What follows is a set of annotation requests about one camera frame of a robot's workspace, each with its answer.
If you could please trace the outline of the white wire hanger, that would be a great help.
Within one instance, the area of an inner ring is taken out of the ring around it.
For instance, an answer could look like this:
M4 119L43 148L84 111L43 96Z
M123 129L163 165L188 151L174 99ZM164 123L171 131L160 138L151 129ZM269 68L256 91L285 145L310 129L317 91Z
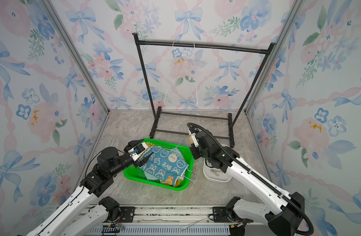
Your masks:
M171 97L173 94L177 94L177 80L179 78L179 72L180 68L184 62L182 52L178 47L175 47L175 42L172 42L171 47L171 55L172 55L172 61L170 64L170 77L168 82L168 87L165 93L165 100L164 103L168 104L169 100L171 100Z

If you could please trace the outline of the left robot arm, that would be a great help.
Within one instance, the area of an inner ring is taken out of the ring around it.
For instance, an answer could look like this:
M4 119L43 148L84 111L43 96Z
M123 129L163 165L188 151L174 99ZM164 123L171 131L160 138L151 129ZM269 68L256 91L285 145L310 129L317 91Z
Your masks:
M89 204L100 197L113 183L113 179L131 165L141 167L151 153L144 140L128 143L124 151L116 147L104 148L97 154L97 164L85 175L70 197L43 223L28 233L30 236L84 236L108 218L120 217L119 204L106 197L86 215L76 219Z

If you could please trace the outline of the teal patterned towel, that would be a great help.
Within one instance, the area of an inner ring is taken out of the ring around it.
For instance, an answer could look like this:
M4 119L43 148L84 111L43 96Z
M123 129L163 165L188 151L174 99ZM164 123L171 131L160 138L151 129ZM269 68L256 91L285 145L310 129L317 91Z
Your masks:
M151 147L147 153L153 152L148 162L140 167L150 181L160 181L163 184L177 187L183 180L178 176L182 171L177 166L177 155L159 146Z

